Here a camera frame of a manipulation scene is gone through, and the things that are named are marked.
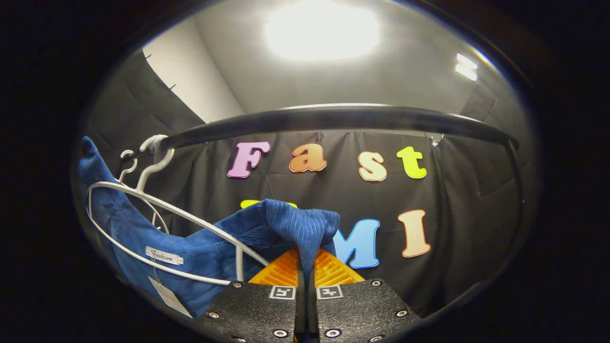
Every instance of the orange gripper pad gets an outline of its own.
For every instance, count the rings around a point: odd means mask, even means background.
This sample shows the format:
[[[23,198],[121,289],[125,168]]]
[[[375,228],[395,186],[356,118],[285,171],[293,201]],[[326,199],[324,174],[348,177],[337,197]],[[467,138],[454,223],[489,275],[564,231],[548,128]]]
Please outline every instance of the orange gripper pad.
[[[315,287],[336,286],[364,281],[364,278],[323,249],[315,257]]]
[[[263,270],[256,274],[250,283],[266,284],[269,286],[292,286],[298,287],[298,250],[292,249],[273,262],[269,263]]]

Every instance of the hanger hook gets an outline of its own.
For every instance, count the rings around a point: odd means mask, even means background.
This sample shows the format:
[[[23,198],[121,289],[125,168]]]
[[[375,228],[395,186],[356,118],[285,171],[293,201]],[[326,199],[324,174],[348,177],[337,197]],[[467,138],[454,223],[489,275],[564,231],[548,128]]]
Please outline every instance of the hanger hook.
[[[127,155],[133,155],[134,152],[132,150],[125,150],[121,153],[121,158],[127,156]],[[129,169],[125,169],[123,171],[121,171],[121,176],[118,177],[118,183],[123,183],[123,178],[125,177],[125,174],[129,174],[132,171],[135,170],[135,168],[138,165],[138,159],[134,159],[134,164],[131,166],[131,168]]]
[[[165,137],[167,137],[167,135],[154,135],[150,137],[149,139],[145,140],[142,145],[140,145],[140,151],[144,152],[146,149],[149,149],[153,152],[157,151],[159,149],[159,143]],[[159,163],[150,165],[144,170],[142,170],[142,174],[140,175],[140,179],[138,180],[138,186],[135,188],[135,190],[137,192],[144,193],[144,186],[146,185],[146,180],[148,179],[148,176],[165,168],[170,163],[173,157],[174,149],[169,149],[167,151],[167,154],[165,154],[165,157],[163,157],[163,159]]]

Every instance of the black metal plate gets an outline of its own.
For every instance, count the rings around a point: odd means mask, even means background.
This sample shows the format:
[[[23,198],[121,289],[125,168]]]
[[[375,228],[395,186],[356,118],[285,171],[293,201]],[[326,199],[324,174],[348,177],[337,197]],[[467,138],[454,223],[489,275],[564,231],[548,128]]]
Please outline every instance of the black metal plate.
[[[374,281],[381,284],[374,286]],[[329,297],[340,295],[333,293],[335,291],[338,289],[329,289]],[[381,279],[344,284],[340,286],[340,292],[340,298],[316,300],[320,343],[369,342],[371,338],[404,331],[421,320]],[[396,315],[399,311],[407,311],[407,314],[399,317]],[[328,337],[329,330],[338,330],[339,335],[336,336],[335,331],[331,332],[335,337]]]
[[[293,343],[296,300],[270,298],[274,286],[241,282],[231,283],[197,321],[206,330],[247,343]],[[212,318],[209,314],[218,314]],[[284,330],[285,337],[273,334]]]

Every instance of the black rod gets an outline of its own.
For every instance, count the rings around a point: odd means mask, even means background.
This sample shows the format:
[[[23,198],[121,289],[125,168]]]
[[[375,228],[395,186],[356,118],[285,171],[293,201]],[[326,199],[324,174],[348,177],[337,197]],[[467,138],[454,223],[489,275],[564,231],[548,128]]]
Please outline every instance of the black rod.
[[[511,163],[511,169],[515,176],[515,186],[517,187],[517,224],[515,228],[515,234],[513,235],[513,238],[511,240],[512,243],[512,241],[514,241],[514,239],[521,234],[521,230],[523,227],[523,215],[525,211],[525,192],[523,190],[522,171],[521,167],[519,167],[519,157],[517,155],[517,151],[515,150],[515,146],[513,145],[512,141],[509,140],[508,142],[506,142],[506,144],[504,144],[504,148],[506,150],[506,153],[508,154],[508,159]]]
[[[413,107],[348,105],[303,106],[242,115],[195,126],[161,140],[160,149],[194,145],[214,140],[270,132],[388,129],[438,132],[505,144],[510,140],[515,148],[518,141],[504,131],[481,121],[456,114]],[[126,156],[121,163],[144,153]]]

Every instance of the blue letter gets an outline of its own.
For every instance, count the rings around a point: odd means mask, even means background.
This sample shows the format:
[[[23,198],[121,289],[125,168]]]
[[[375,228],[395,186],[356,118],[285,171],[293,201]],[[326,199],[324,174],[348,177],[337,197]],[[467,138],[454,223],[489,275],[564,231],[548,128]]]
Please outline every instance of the blue letter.
[[[351,230],[350,236],[345,239],[341,231],[332,238],[337,251],[337,258],[343,263],[347,263],[352,252],[354,259],[350,262],[350,267],[370,268],[379,264],[375,257],[375,232],[379,228],[379,220],[363,219],[356,223]]]

